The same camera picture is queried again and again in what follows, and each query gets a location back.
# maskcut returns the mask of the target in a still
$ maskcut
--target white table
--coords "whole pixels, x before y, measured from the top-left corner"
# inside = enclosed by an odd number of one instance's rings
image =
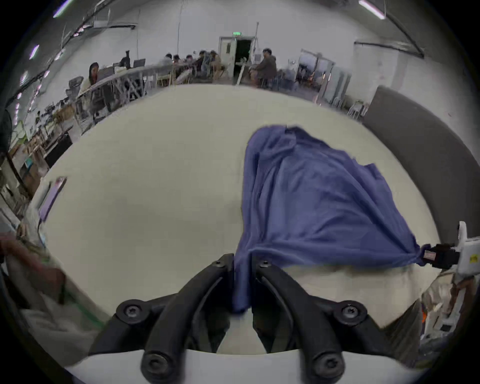
[[[46,180],[68,180],[45,227],[53,257],[108,313],[126,299],[177,292],[235,251],[245,147],[257,128],[272,123],[297,124],[360,164],[374,162],[418,243],[439,241],[408,174],[358,122],[283,94],[194,84],[117,110],[57,161]],[[288,271],[312,294],[362,302],[379,325],[399,317],[439,272],[417,265]]]

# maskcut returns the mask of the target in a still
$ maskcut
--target fluorescent light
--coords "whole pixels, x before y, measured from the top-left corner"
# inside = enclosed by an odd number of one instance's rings
[[[70,5],[70,3],[73,2],[73,0],[66,0],[61,6],[60,8],[57,9],[57,11],[55,12],[55,14],[53,15],[53,18],[55,17],[59,17],[63,11]]]
[[[359,0],[359,4],[365,9],[368,9],[371,13],[373,13],[379,19],[381,20],[385,19],[385,13],[383,13],[381,10],[379,10],[377,7],[375,7],[373,4],[369,3],[368,1]]]
[[[62,48],[60,52],[57,53],[54,60],[57,61],[64,52],[65,52],[65,48]]]
[[[27,76],[28,76],[28,71],[25,71],[22,77],[20,78],[20,85],[22,85],[25,82],[25,80],[27,79]]]
[[[36,52],[38,51],[38,48],[40,47],[40,45],[36,45],[33,50],[32,50],[32,53],[30,53],[30,59],[33,59],[33,56],[35,56]]]

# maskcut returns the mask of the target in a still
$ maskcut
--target ceiling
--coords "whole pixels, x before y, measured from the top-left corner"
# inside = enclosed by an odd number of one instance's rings
[[[151,0],[104,0],[103,6],[108,5],[96,17],[106,19],[108,9],[110,10],[110,20],[115,20],[128,12],[130,9],[142,5]],[[329,8],[336,8],[348,17],[362,24],[381,40],[394,40],[408,42],[405,35],[391,23],[389,20],[380,20],[369,11],[358,4],[357,0],[311,0]],[[88,36],[71,37],[65,45],[65,52],[57,61],[53,59],[61,48],[62,34],[73,34],[77,28],[86,22],[88,15],[93,14],[93,9],[99,0],[75,0],[70,4],[64,13],[58,18],[49,18],[37,35],[32,39],[27,50],[18,60],[15,69],[12,71],[10,81],[4,87],[4,92],[8,96],[14,96],[20,87],[20,78],[25,71],[28,71],[27,81],[33,76],[49,69],[49,75],[43,79],[40,94],[48,87],[49,81],[55,73],[61,68],[65,60],[82,44]],[[386,4],[387,13],[390,13],[398,19],[406,28],[410,35],[418,44],[425,49],[426,53],[437,61],[445,59],[444,39],[439,39],[439,34],[435,31],[435,25],[432,22],[425,21],[425,12],[418,7],[418,1],[415,0],[370,0],[381,10]],[[31,50],[35,45],[40,45],[38,52],[32,60],[29,60]],[[34,82],[22,94],[18,103],[19,118],[24,119],[30,101],[36,91],[39,81]],[[14,116],[17,100],[8,107],[11,116]]]

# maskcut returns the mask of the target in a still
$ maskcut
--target blue cloth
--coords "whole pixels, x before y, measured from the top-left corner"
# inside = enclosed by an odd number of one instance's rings
[[[250,306],[251,255],[280,267],[423,265],[421,249],[374,164],[359,165],[301,128],[263,127],[245,153],[243,234],[233,308]]]

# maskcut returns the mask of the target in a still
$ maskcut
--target woman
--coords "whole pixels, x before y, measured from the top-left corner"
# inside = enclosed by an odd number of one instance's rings
[[[93,84],[96,83],[98,77],[98,63],[92,63],[88,70],[88,77],[82,81],[82,85],[80,86],[79,94],[85,92],[88,88],[90,88]]]

